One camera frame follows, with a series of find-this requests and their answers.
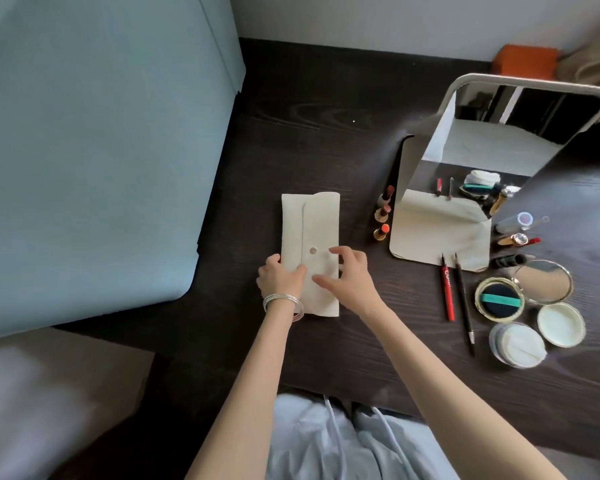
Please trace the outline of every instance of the wood grain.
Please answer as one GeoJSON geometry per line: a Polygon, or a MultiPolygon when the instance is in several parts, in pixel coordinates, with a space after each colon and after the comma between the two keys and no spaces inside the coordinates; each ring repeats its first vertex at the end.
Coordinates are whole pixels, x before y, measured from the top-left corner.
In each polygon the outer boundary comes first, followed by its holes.
{"type": "MultiPolygon", "coordinates": [[[[551,217],[534,234],[542,243],[528,250],[573,273],[569,302],[587,323],[582,345],[553,347],[538,368],[515,371],[490,354],[491,323],[475,310],[477,357],[470,357],[461,321],[445,321],[439,268],[395,259],[388,241],[371,237],[374,202],[395,181],[410,125],[437,110],[455,78],[488,64],[256,40],[243,40],[242,49],[247,79],[191,289],[171,303],[62,328],[175,356],[209,375],[235,371],[262,320],[256,270],[280,249],[280,195],[336,191],[340,242],[367,252],[380,294],[417,336],[535,444],[600,459],[600,124],[500,211],[551,217]]],[[[488,275],[467,273],[468,288],[488,275]]],[[[530,308],[523,320],[533,315],[530,308]]],[[[282,382],[418,414],[375,337],[345,309],[337,319],[307,316],[292,327],[282,382]]]]}

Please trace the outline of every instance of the black pencil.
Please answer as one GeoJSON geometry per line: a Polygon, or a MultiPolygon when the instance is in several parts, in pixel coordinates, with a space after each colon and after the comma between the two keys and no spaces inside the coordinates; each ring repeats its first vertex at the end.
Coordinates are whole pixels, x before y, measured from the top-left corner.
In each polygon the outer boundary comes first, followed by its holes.
{"type": "Polygon", "coordinates": [[[471,318],[469,318],[469,303],[466,299],[466,289],[464,288],[464,279],[462,277],[462,266],[458,261],[458,254],[456,253],[456,277],[457,287],[460,289],[460,304],[462,305],[462,318],[464,323],[464,329],[469,337],[469,352],[475,357],[475,334],[471,326],[471,318]]]}

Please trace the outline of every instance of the red eyeliner pen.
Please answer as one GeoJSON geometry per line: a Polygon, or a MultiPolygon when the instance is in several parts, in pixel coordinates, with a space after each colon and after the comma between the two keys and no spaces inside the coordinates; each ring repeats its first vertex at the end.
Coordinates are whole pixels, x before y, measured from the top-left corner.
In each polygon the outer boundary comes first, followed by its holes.
{"type": "Polygon", "coordinates": [[[456,321],[454,313],[454,297],[451,295],[451,279],[449,279],[449,268],[445,261],[445,255],[442,255],[442,286],[445,289],[445,301],[447,302],[447,318],[449,322],[456,321]]]}

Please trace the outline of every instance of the hand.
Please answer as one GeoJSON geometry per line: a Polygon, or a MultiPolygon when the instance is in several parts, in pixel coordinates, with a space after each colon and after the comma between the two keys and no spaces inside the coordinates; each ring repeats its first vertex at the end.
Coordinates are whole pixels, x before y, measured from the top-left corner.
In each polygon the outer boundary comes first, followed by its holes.
{"type": "Polygon", "coordinates": [[[300,299],[306,276],[304,264],[289,272],[280,264],[280,255],[274,254],[267,258],[264,266],[258,268],[258,274],[256,283],[263,298],[270,294],[289,294],[300,299]]]}
{"type": "Polygon", "coordinates": [[[314,274],[313,282],[330,291],[344,306],[361,318],[382,306],[382,298],[378,295],[367,270],[367,255],[348,246],[330,248],[329,252],[342,255],[342,277],[334,280],[323,274],[314,274]]]}

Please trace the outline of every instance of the silver bangle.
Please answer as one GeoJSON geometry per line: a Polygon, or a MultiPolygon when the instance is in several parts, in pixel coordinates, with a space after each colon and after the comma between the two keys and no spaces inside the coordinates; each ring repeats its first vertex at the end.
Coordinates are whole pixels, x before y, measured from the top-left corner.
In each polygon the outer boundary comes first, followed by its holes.
{"type": "Polygon", "coordinates": [[[267,313],[267,305],[275,299],[288,299],[288,300],[293,301],[296,304],[296,306],[294,308],[294,318],[293,318],[294,322],[297,322],[298,320],[300,320],[300,318],[302,318],[304,316],[304,306],[302,306],[302,303],[300,303],[300,300],[298,298],[296,298],[295,296],[291,296],[289,294],[270,294],[269,296],[266,296],[262,300],[262,307],[264,308],[264,313],[267,313]]]}

